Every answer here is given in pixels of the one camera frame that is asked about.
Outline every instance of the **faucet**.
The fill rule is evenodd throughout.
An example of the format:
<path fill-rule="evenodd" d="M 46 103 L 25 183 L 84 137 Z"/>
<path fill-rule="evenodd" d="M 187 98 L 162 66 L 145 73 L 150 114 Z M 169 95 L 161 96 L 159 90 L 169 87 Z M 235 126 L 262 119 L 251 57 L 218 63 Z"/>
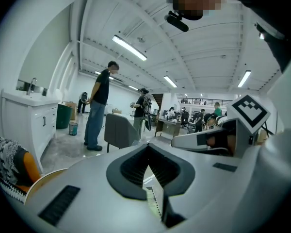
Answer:
<path fill-rule="evenodd" d="M 37 78 L 33 78 L 33 79 L 31 80 L 31 84 L 29 85 L 29 88 L 28 88 L 28 91 L 27 91 L 27 95 L 28 95 L 28 96 L 29 96 L 30 93 L 31 93 L 31 87 L 32 87 L 32 83 L 33 83 L 33 81 L 34 81 L 34 83 L 37 83 Z"/>

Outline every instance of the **staircase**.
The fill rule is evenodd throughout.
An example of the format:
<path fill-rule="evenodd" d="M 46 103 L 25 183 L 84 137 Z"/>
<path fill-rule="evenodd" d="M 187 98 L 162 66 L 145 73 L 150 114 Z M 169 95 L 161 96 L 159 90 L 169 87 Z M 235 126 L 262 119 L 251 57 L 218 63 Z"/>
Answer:
<path fill-rule="evenodd" d="M 162 94 L 153 94 L 153 97 L 159 106 L 159 110 L 161 110 L 162 100 L 163 100 L 163 93 Z"/>

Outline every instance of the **white sink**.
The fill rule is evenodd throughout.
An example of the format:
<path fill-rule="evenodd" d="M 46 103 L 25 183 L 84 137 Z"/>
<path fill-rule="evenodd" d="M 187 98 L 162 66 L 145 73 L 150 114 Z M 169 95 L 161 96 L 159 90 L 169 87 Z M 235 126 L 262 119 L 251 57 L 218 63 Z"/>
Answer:
<path fill-rule="evenodd" d="M 42 96 L 41 93 L 31 93 L 30 95 L 26 95 L 26 92 L 17 90 L 3 90 L 1 96 L 8 100 L 12 100 L 32 107 L 60 102 L 60 100 L 57 98 L 48 98 Z"/>

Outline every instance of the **ceiling light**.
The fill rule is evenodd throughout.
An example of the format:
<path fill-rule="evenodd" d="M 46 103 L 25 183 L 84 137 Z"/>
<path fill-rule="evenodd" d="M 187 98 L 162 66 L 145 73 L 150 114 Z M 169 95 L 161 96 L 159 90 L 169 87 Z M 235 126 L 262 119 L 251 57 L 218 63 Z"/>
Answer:
<path fill-rule="evenodd" d="M 168 77 L 168 76 L 164 76 L 164 78 L 174 87 L 177 88 L 178 86 Z"/>
<path fill-rule="evenodd" d="M 241 82 L 240 82 L 239 85 L 238 85 L 238 88 L 243 86 L 243 84 L 244 84 L 244 83 L 246 82 L 246 80 L 249 78 L 250 74 L 251 74 L 251 71 L 250 71 L 250 70 L 247 70 L 247 71 L 245 72 L 245 74 L 244 74 L 244 76 L 243 76 Z"/>
<path fill-rule="evenodd" d="M 264 40 L 264 35 L 262 33 L 259 34 L 261 40 Z"/>
<path fill-rule="evenodd" d="M 138 91 L 137 88 L 135 88 L 135 87 L 133 87 L 133 86 L 131 86 L 131 85 L 129 85 L 128 87 L 131 88 L 131 89 L 134 89 L 134 90 Z"/>
<path fill-rule="evenodd" d="M 131 53 L 133 53 L 134 55 L 136 55 L 137 57 L 139 57 L 143 61 L 147 60 L 147 57 L 143 53 L 141 53 L 139 50 L 134 48 L 131 44 L 129 44 L 128 42 L 123 40 L 121 37 L 115 35 L 115 36 L 113 36 L 112 41 L 114 41 L 117 44 L 121 45 L 122 47 L 126 48 L 128 51 L 130 51 Z"/>

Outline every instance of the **ceiling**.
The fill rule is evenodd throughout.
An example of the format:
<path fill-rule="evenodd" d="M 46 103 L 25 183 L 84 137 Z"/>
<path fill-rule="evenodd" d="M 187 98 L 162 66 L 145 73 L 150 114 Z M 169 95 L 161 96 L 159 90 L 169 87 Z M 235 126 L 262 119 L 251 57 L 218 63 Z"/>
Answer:
<path fill-rule="evenodd" d="M 229 0 L 183 33 L 168 24 L 166 0 L 87 0 L 80 37 L 81 71 L 103 70 L 116 60 L 123 85 L 163 92 L 259 92 L 278 72 L 267 44 L 259 39 L 255 15 Z M 147 56 L 146 61 L 112 41 L 118 35 Z M 242 89 L 239 78 L 252 75 Z M 168 75 L 178 88 L 164 79 Z"/>

